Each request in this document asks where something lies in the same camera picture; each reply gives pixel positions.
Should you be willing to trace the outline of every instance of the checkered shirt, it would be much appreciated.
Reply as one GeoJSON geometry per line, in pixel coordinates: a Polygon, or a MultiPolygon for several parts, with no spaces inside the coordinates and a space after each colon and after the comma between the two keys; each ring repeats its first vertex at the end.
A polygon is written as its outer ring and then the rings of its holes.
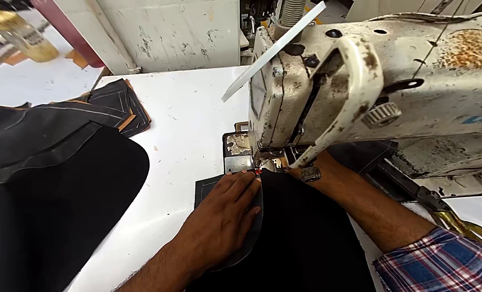
{"type": "Polygon", "coordinates": [[[482,243],[441,228],[373,265],[392,292],[482,292],[482,243]]]}

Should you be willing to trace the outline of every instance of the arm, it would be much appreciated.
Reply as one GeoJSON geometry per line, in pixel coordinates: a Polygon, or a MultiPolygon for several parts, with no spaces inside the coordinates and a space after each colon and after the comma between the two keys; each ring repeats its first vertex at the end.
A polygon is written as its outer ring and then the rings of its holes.
{"type": "Polygon", "coordinates": [[[119,292],[181,292],[194,279],[241,248],[260,207],[247,210],[261,180],[252,172],[226,174],[188,216],[178,234],[119,292]]]}
{"type": "MultiPolygon", "coordinates": [[[[314,164],[322,178],[309,185],[342,206],[384,253],[411,244],[436,227],[342,166],[327,151],[314,164]]],[[[288,172],[300,179],[300,169],[288,172]]]]}
{"type": "MultiPolygon", "coordinates": [[[[394,292],[482,291],[482,244],[437,228],[392,200],[326,151],[310,183],[344,208],[385,255],[373,262],[394,292]]],[[[299,170],[289,171],[296,178],[299,170]]]]}

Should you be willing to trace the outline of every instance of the black fabric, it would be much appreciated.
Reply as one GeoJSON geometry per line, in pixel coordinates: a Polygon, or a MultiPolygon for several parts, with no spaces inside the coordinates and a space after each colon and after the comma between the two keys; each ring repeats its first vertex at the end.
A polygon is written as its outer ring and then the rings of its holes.
{"type": "Polygon", "coordinates": [[[123,112],[130,112],[135,115],[131,123],[121,131],[127,137],[134,136],[149,127],[150,120],[144,108],[124,79],[111,82],[104,87],[92,90],[88,95],[76,99],[123,112]]]}
{"type": "Polygon", "coordinates": [[[6,182],[18,170],[48,167],[66,161],[100,128],[100,124],[88,122],[51,147],[7,167],[0,167],[0,183],[6,182]]]}
{"type": "Polygon", "coordinates": [[[194,280],[194,291],[375,291],[346,212],[316,189],[263,169],[261,233],[241,262],[194,280]]]}
{"type": "MultiPolygon", "coordinates": [[[[216,177],[212,177],[209,179],[199,180],[196,182],[196,194],[194,197],[194,209],[199,206],[201,201],[203,201],[206,196],[212,191],[215,184],[223,177],[224,175],[219,175],[216,177]]],[[[261,212],[255,217],[252,228],[248,231],[246,237],[244,238],[242,248],[240,248],[237,252],[230,255],[224,262],[218,264],[217,266],[210,269],[210,271],[220,271],[222,269],[228,268],[237,264],[239,261],[244,259],[251,250],[253,246],[257,242],[257,238],[259,237],[259,233],[261,232],[261,224],[263,222],[263,214],[264,214],[264,205],[263,205],[263,190],[259,189],[259,192],[253,198],[252,202],[250,203],[251,207],[259,206],[261,207],[261,212]]]]}
{"type": "Polygon", "coordinates": [[[62,164],[0,184],[0,291],[63,291],[141,189],[148,161],[102,127],[62,164]]]}
{"type": "Polygon", "coordinates": [[[0,107],[0,168],[54,146],[89,121],[118,127],[130,115],[75,101],[29,109],[0,107]]]}
{"type": "Polygon", "coordinates": [[[397,148],[398,142],[390,140],[361,141],[331,145],[328,147],[328,152],[348,169],[358,174],[365,174],[384,158],[389,158],[397,148]]]}

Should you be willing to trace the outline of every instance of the knob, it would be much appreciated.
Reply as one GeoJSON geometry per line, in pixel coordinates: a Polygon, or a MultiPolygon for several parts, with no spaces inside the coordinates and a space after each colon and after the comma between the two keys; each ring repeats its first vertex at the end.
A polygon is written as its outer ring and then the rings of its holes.
{"type": "Polygon", "coordinates": [[[386,102],[371,109],[362,118],[369,129],[387,126],[401,116],[401,110],[393,102],[386,102]]]}
{"type": "Polygon", "coordinates": [[[301,169],[302,181],[305,183],[313,183],[322,177],[320,169],[315,166],[304,167],[301,169]]]}

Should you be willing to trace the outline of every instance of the label on bottle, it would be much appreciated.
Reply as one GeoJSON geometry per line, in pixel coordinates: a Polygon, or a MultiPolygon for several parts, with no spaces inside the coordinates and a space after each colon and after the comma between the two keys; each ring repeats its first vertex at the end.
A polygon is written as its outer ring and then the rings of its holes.
{"type": "Polygon", "coordinates": [[[44,38],[41,34],[37,33],[37,31],[31,31],[28,34],[25,34],[23,38],[28,44],[30,44],[30,46],[34,46],[44,42],[44,38]]]}

